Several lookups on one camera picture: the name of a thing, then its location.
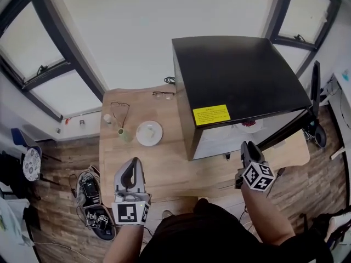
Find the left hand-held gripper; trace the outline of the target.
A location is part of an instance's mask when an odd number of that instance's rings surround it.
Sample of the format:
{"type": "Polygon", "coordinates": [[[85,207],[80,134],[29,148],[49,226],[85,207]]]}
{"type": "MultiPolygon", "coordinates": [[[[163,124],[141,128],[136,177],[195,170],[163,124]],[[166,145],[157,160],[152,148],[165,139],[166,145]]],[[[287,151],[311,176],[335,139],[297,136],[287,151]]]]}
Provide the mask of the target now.
{"type": "Polygon", "coordinates": [[[111,203],[115,224],[142,225],[146,223],[151,195],[145,192],[143,166],[139,158],[128,160],[115,174],[115,201],[111,203]]]}

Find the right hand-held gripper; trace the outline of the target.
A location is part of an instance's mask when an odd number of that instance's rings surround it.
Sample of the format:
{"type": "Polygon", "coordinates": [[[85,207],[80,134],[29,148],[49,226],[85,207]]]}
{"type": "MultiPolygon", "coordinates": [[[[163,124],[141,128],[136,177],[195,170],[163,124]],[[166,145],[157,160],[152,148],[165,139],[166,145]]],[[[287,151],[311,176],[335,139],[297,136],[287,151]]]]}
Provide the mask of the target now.
{"type": "Polygon", "coordinates": [[[268,165],[263,164],[265,157],[258,146],[249,141],[241,144],[241,162],[245,169],[239,169],[235,176],[235,188],[240,189],[246,184],[250,189],[264,192],[274,182],[274,173],[268,165]]]}

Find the white plate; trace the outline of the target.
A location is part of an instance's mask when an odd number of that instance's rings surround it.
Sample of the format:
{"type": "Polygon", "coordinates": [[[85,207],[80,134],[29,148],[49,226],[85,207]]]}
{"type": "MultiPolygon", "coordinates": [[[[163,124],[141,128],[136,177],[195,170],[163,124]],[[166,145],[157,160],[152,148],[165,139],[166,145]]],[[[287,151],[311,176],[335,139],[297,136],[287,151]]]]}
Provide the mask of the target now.
{"type": "Polygon", "coordinates": [[[236,127],[244,133],[252,134],[263,129],[263,121],[261,119],[256,120],[256,124],[250,128],[244,127],[241,123],[237,124],[236,127]]]}
{"type": "Polygon", "coordinates": [[[163,129],[161,125],[156,121],[145,121],[139,125],[136,131],[136,138],[143,146],[155,146],[157,145],[163,136],[163,129]],[[145,136],[145,128],[152,127],[155,134],[152,139],[147,139],[145,136]]]}

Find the black mini fridge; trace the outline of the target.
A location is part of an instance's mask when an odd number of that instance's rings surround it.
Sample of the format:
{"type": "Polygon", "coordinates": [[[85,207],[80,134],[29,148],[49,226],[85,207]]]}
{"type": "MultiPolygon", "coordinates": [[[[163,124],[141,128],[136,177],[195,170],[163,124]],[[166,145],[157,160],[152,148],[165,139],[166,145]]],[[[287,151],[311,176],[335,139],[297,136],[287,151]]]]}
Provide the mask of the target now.
{"type": "Polygon", "coordinates": [[[306,92],[283,56],[266,38],[200,36],[172,40],[178,113],[189,161],[261,150],[285,140],[318,117],[320,65],[306,92]],[[263,121],[244,133],[236,125],[263,121]]]}

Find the grey open carry case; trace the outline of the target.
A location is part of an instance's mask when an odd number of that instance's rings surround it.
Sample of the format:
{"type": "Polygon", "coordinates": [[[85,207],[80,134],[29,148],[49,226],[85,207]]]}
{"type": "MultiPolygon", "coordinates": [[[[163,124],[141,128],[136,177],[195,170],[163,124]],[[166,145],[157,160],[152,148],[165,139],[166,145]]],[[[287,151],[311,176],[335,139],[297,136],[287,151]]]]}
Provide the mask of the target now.
{"type": "Polygon", "coordinates": [[[95,235],[104,240],[104,241],[112,241],[116,237],[116,227],[115,223],[112,219],[112,216],[106,206],[103,205],[102,196],[101,196],[101,188],[100,188],[100,172],[94,166],[89,166],[88,169],[82,171],[79,176],[77,177],[76,181],[76,188],[75,188],[75,196],[76,201],[78,204],[77,207],[77,215],[80,220],[83,221],[86,228],[92,230],[95,235]],[[99,190],[99,203],[94,205],[85,206],[85,197],[83,195],[83,189],[80,186],[80,181],[85,180],[87,178],[93,177],[96,183],[98,184],[99,190]],[[98,215],[103,214],[109,218],[109,223],[105,230],[100,230],[98,228],[91,228],[86,224],[86,215],[88,213],[94,214],[97,213],[98,215]]]}

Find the black electronic device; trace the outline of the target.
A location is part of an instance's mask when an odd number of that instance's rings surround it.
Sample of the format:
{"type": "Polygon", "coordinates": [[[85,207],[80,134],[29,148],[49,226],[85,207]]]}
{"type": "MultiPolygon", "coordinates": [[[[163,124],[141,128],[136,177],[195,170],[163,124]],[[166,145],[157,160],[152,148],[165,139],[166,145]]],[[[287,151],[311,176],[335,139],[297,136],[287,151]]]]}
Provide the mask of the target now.
{"type": "Polygon", "coordinates": [[[99,203],[98,184],[96,183],[93,177],[81,180],[80,186],[83,189],[83,195],[85,197],[85,206],[99,203]]]}

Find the green cup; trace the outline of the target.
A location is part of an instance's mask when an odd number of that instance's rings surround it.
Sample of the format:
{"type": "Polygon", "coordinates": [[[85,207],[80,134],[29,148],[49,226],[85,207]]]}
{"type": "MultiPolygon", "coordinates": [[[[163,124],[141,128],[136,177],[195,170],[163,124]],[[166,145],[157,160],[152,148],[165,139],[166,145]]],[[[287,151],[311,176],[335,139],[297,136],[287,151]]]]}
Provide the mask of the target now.
{"type": "Polygon", "coordinates": [[[131,134],[125,128],[118,129],[118,137],[124,142],[131,142],[133,140],[131,134]]]}

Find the spare hand-held gripper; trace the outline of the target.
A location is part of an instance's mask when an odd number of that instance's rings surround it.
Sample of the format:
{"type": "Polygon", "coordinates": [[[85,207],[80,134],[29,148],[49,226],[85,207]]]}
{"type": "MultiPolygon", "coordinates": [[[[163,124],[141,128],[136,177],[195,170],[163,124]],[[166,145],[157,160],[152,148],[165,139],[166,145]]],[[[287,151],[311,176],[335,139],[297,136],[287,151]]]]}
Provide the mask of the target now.
{"type": "Polygon", "coordinates": [[[106,215],[97,213],[91,214],[88,213],[86,215],[86,224],[91,228],[98,228],[100,230],[105,230],[109,223],[109,218],[106,215]]]}

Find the black bag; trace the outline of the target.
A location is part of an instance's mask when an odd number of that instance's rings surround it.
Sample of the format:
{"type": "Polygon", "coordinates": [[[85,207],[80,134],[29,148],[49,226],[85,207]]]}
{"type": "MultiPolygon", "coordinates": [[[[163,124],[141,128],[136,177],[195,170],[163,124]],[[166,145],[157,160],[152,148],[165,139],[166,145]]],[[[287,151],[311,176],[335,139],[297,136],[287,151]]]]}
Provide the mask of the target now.
{"type": "Polygon", "coordinates": [[[315,143],[321,147],[325,148],[327,137],[324,128],[320,125],[319,121],[315,122],[315,133],[314,133],[315,143]]]}

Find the person's black clothing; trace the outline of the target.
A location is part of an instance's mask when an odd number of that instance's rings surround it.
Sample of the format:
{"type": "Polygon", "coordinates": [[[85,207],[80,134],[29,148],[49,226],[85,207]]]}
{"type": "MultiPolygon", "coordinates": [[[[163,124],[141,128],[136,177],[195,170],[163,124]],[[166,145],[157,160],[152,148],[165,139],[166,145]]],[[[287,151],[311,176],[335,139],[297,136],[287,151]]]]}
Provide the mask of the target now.
{"type": "Polygon", "coordinates": [[[225,209],[199,200],[192,213],[161,221],[138,263],[333,263],[321,237],[307,232],[281,245],[260,242],[225,209]]]}

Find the black-framed glasses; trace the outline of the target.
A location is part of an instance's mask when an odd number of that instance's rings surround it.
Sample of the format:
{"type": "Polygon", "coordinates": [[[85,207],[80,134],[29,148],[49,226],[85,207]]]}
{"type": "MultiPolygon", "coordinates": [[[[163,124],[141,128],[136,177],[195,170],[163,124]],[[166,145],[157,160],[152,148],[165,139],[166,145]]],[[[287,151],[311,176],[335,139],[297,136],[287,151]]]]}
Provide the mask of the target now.
{"type": "Polygon", "coordinates": [[[154,91],[152,92],[152,96],[156,99],[165,98],[166,100],[172,100],[175,97],[176,93],[174,92],[162,92],[162,91],[154,91]]]}

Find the round patterned cushion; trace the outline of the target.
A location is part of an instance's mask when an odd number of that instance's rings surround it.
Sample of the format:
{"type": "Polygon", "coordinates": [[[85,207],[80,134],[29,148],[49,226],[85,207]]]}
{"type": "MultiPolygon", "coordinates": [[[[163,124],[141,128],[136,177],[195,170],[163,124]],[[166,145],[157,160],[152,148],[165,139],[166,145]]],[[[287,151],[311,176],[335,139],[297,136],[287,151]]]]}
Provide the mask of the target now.
{"type": "Polygon", "coordinates": [[[28,181],[38,180],[41,173],[41,155],[35,148],[29,148],[25,154],[22,170],[28,181]]]}

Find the black office chair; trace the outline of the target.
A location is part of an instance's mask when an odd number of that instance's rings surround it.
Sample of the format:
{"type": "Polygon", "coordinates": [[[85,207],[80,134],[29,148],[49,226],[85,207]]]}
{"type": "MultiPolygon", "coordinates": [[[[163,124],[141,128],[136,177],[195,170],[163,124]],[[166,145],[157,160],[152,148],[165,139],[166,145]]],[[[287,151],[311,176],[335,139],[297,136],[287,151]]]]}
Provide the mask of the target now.
{"type": "Polygon", "coordinates": [[[0,182],[9,186],[18,198],[29,198],[29,181],[22,172],[19,160],[6,152],[0,153],[0,182]]]}

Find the table with pale cloth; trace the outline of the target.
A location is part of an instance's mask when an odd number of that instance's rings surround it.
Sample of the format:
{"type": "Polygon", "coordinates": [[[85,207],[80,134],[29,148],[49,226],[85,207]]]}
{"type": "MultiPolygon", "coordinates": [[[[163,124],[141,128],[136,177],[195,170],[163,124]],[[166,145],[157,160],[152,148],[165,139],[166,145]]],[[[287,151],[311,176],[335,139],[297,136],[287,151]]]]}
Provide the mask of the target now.
{"type": "Polygon", "coordinates": [[[38,263],[24,220],[27,199],[0,197],[0,256],[7,263],[38,263]]]}

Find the black-framed window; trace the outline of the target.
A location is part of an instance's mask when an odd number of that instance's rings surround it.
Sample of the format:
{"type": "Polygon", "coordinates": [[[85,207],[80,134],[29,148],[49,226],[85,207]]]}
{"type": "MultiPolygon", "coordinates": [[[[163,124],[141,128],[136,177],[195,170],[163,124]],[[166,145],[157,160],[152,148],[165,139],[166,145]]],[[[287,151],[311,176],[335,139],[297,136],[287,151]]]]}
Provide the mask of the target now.
{"type": "Polygon", "coordinates": [[[341,0],[276,0],[266,38],[277,45],[316,52],[340,6],[341,0]]]}
{"type": "Polygon", "coordinates": [[[101,110],[105,88],[54,0],[0,0],[0,73],[57,122],[101,110]]]}

